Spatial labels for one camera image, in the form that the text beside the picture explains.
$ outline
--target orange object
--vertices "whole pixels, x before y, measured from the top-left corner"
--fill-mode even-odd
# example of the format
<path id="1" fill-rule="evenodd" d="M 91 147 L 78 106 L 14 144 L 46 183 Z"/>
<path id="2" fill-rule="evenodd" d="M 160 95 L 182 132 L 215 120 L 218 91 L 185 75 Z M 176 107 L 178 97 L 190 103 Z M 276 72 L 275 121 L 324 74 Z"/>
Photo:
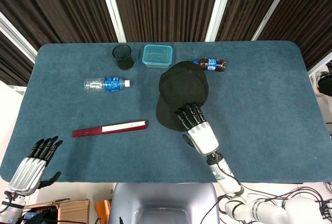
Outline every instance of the orange object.
<path id="1" fill-rule="evenodd" d="M 95 210 L 98 218 L 100 219 L 100 224 L 108 224 L 110 208 L 111 206 L 109 200 L 97 202 L 95 204 Z"/>

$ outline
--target gray chair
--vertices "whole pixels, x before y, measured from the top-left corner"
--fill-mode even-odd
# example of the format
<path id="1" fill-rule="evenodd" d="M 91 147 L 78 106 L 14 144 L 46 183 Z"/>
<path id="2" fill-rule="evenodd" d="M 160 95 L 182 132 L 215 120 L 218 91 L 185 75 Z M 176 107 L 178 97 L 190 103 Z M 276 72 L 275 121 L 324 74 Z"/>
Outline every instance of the gray chair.
<path id="1" fill-rule="evenodd" d="M 109 224 L 200 224 L 216 202 L 213 184 L 118 183 Z M 219 224 L 218 206 L 203 223 Z"/>

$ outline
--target white bottle cap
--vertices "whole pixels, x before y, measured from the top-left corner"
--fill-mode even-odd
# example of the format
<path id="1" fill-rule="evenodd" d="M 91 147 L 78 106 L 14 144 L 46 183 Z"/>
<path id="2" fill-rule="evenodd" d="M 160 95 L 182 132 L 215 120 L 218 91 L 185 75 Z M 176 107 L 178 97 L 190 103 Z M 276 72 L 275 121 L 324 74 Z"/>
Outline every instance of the white bottle cap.
<path id="1" fill-rule="evenodd" d="M 125 80 L 124 81 L 124 87 L 130 87 L 130 81 L 129 80 Z"/>

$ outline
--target black cup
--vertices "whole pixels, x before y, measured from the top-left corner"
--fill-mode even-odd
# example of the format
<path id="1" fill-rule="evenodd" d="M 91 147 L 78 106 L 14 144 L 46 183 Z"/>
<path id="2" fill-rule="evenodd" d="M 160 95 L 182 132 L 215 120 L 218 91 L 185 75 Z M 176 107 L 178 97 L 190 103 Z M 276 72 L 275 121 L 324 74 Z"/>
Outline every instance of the black cup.
<path id="1" fill-rule="evenodd" d="M 128 45 L 120 44 L 116 46 L 112 54 L 121 70 L 129 70 L 134 65 L 131 49 Z"/>

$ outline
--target black baseball cap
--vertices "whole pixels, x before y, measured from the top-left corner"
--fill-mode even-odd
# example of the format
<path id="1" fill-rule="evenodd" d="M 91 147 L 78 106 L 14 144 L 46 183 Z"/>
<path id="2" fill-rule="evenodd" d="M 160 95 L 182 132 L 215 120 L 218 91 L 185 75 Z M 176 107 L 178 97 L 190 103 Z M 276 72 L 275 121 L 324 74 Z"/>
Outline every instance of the black baseball cap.
<path id="1" fill-rule="evenodd" d="M 159 92 L 157 120 L 166 128 L 184 132 L 186 129 L 174 112 L 187 103 L 202 106 L 208 98 L 209 85 L 199 65 L 179 62 L 161 75 Z"/>

